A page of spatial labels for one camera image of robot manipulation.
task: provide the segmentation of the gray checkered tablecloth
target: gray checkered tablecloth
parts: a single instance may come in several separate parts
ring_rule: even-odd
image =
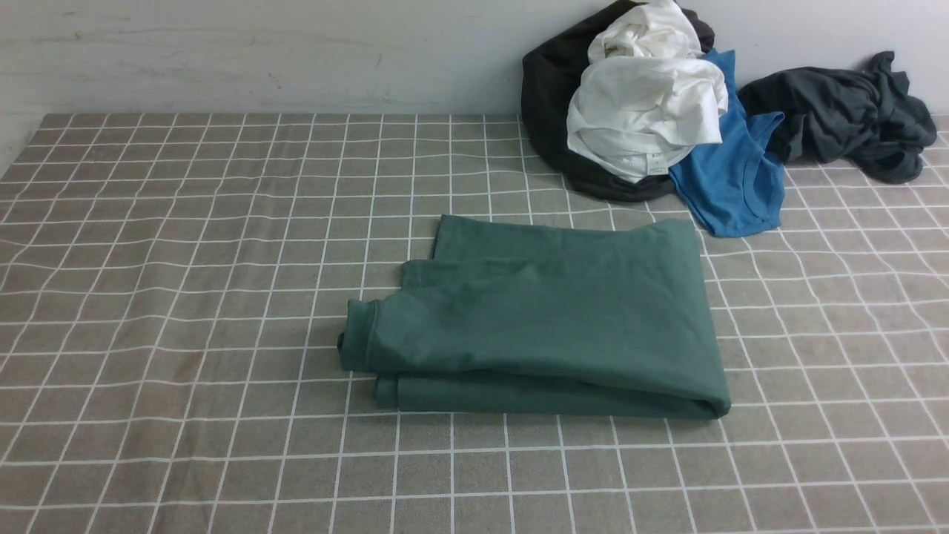
[[[0,532],[949,531],[949,117],[909,185],[795,166],[702,234],[709,423],[395,413],[350,298],[438,216],[623,230],[513,116],[49,115],[0,180]]]

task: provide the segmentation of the pile of clothes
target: pile of clothes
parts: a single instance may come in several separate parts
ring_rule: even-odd
[[[893,72],[805,67],[735,86],[735,53],[673,0],[619,0],[524,57],[521,110],[535,151],[572,187],[622,202],[674,190],[714,236],[780,225],[783,164],[848,158],[880,181],[918,177],[936,141]]]

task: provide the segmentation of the fabric fold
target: fabric fold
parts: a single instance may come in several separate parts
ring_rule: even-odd
[[[349,306],[341,363],[380,374],[380,406],[698,419],[730,407],[688,221],[595,232],[443,216],[401,292]]]

